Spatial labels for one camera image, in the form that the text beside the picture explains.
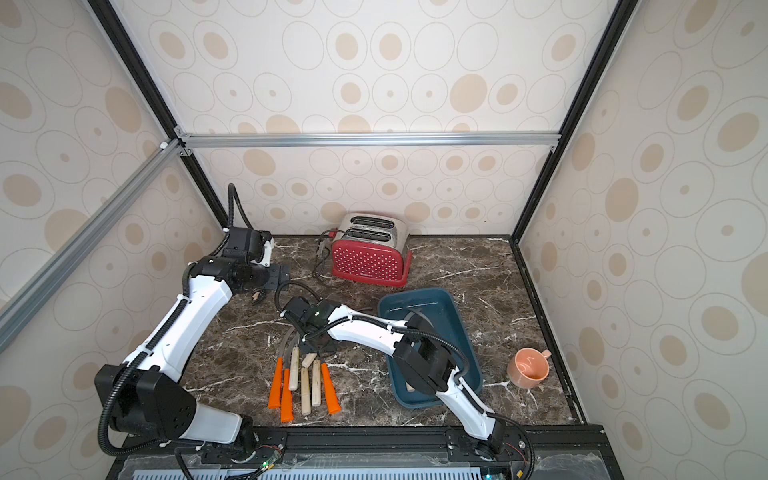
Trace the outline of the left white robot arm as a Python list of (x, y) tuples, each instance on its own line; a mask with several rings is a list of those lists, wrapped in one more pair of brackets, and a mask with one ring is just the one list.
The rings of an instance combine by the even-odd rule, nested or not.
[(187, 265), (176, 302), (152, 333), (118, 365), (106, 364), (94, 378), (102, 405), (97, 427), (100, 450), (128, 456), (170, 441), (221, 446), (244, 461), (256, 450), (253, 421), (198, 402), (179, 381), (198, 341), (232, 296), (277, 286), (271, 266), (275, 241), (244, 215), (235, 185), (228, 186), (224, 237), (207, 256)]

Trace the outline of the aluminium frame rail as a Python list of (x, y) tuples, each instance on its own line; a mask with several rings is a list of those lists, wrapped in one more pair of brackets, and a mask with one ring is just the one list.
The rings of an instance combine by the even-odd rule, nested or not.
[(123, 183), (1, 311), (1, 348), (7, 349), (87, 255), (154, 181), (166, 163), (181, 153), (169, 140)]
[(300, 148), (396, 146), (556, 146), (561, 135), (548, 131), (523, 132), (400, 132), (307, 134), (191, 134), (181, 135), (192, 148)]

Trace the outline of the orange plastic cup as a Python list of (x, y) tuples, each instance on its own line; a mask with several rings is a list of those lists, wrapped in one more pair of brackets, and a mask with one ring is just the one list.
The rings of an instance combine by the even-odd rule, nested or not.
[(543, 382), (550, 373), (549, 350), (522, 348), (507, 366), (510, 381), (519, 388), (530, 390)]

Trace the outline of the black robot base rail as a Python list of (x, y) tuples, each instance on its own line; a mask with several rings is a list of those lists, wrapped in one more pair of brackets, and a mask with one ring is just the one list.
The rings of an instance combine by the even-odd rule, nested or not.
[(258, 427), (243, 464), (225, 447), (173, 442), (114, 462), (110, 479), (620, 479), (596, 425), (511, 427), (494, 459), (458, 426)]

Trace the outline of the red dotted toaster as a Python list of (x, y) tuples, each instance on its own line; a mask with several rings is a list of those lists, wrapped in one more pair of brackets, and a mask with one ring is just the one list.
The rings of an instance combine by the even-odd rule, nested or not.
[(406, 224), (382, 215), (347, 214), (331, 244), (332, 274), (360, 283), (404, 287), (412, 261)]

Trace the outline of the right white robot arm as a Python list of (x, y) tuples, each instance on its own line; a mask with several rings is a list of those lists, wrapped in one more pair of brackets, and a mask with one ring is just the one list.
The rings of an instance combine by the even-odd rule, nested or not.
[(536, 456), (528, 432), (479, 398), (465, 381), (468, 356), (439, 336), (424, 314), (411, 311), (403, 320), (390, 320), (334, 300), (312, 304), (301, 296), (291, 298), (278, 312), (297, 330), (299, 345), (310, 353), (328, 344), (351, 342), (387, 355), (407, 384), (435, 396), (457, 417), (465, 434), (475, 440), (478, 456), (495, 460), (511, 449), (523, 463), (518, 477), (532, 476)]

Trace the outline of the aluminium frame rail left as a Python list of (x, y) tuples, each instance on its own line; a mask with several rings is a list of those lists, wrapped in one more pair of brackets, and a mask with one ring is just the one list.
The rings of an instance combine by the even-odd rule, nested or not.
[(87, 255), (154, 181), (166, 163), (181, 153), (169, 140), (123, 183), (1, 311), (1, 348), (7, 349)]

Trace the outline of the aluminium frame rail back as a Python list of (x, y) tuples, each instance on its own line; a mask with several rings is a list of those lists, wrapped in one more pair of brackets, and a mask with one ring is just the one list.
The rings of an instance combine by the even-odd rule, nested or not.
[(192, 148), (300, 148), (396, 146), (556, 146), (561, 135), (548, 131), (523, 132), (400, 132), (307, 134), (191, 134), (181, 135)]

